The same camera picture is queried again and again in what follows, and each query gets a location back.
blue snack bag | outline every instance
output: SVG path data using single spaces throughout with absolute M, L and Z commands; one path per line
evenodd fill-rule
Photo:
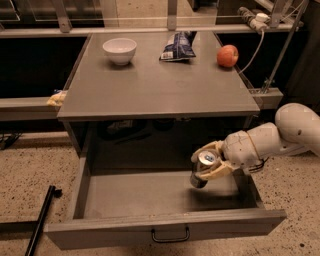
M 187 31 L 172 35 L 159 60 L 179 61 L 196 57 L 192 50 L 192 43 L 196 34 L 196 31 Z

terrazzo floor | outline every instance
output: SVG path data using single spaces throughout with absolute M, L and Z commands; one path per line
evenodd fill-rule
M 288 217 L 268 236 L 177 244 L 61 251 L 42 235 L 35 255 L 320 255 L 320 158 L 308 152 L 273 157 L 253 178 L 267 209 Z M 27 133 L 0 151 L 0 221 L 36 220 L 49 185 L 61 188 L 46 223 L 62 222 L 78 172 L 78 157 L 65 132 Z M 29 237 L 0 235 L 0 255 L 24 255 Z

drawer front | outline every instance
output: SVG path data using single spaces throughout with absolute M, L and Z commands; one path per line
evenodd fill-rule
M 269 234 L 285 217 L 283 210 L 221 210 L 116 220 L 74 220 L 49 224 L 45 232 L 60 249 L 70 250 L 261 236 Z

apple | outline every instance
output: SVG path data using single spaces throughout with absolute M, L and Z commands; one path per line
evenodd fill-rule
M 217 53 L 218 65 L 222 67 L 233 67 L 237 63 L 238 58 L 238 49 L 237 47 L 231 44 L 221 47 Z

countertop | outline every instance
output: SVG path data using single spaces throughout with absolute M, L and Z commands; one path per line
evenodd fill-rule
M 195 58 L 159 61 L 172 34 L 93 34 L 58 119 L 250 116 L 259 112 L 236 70 L 217 65 L 220 44 L 212 32 L 197 33 L 192 46 Z M 111 63 L 102 49 L 105 41 L 116 37 L 137 42 L 136 54 L 126 66 Z

